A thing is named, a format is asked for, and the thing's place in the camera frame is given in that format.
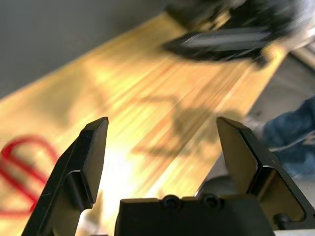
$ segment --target black object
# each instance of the black object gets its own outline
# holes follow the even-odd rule
[[[174,215],[158,199],[121,200],[115,236],[274,236],[254,196],[206,195],[181,202]]]
[[[24,236],[75,234],[81,212],[95,203],[107,124],[106,118],[88,124],[60,157]],[[274,236],[274,230],[315,229],[315,210],[252,131],[226,118],[217,124],[239,194],[121,200],[115,236]]]
[[[187,30],[184,36],[172,40],[164,48],[192,60],[230,61],[251,58],[264,66],[268,58],[264,48],[279,37],[293,32],[294,1],[247,0],[236,8],[226,1],[203,0],[187,4],[170,4],[166,12]],[[212,30],[216,19],[224,11],[230,19],[219,29]],[[206,22],[212,26],[206,32],[198,31]]]
[[[92,208],[103,170],[107,118],[89,123],[59,158],[22,236],[74,236]]]
[[[275,229],[315,229],[314,208],[253,132],[226,118],[219,118],[217,125],[225,162],[239,193],[256,196],[270,224],[280,213],[290,218],[279,221],[277,216]]]

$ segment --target red marking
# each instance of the red marking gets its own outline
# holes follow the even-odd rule
[[[46,184],[48,177],[38,171],[33,169],[32,167],[26,165],[22,161],[18,160],[13,154],[14,150],[17,147],[26,145],[26,144],[37,144],[43,147],[47,154],[51,157],[52,162],[55,164],[58,160],[58,155],[53,147],[41,137],[38,136],[21,136],[15,138],[8,142],[4,148],[1,150],[0,154],[2,155],[2,159],[0,160],[0,176],[2,176],[13,188],[17,189],[24,197],[26,197],[31,202],[31,207],[29,210],[10,210],[10,211],[0,211],[0,216],[26,216],[33,212],[39,196],[28,190],[25,186],[23,186],[20,182],[14,179],[7,171],[5,171],[3,163],[11,163],[27,173],[29,176],[34,179],[39,180],[43,185]]]

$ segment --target person's leg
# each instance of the person's leg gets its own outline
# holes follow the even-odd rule
[[[294,179],[315,179],[315,96],[267,122],[259,139]]]

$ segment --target black screw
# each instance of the black screw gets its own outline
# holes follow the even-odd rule
[[[175,213],[180,210],[182,201],[174,195],[167,195],[162,199],[163,206],[170,212]]]
[[[291,222],[286,213],[278,213],[274,215],[274,223],[278,226],[279,230],[284,230],[284,223]]]
[[[202,197],[202,202],[206,207],[219,210],[221,208],[221,200],[214,194],[206,194]]]

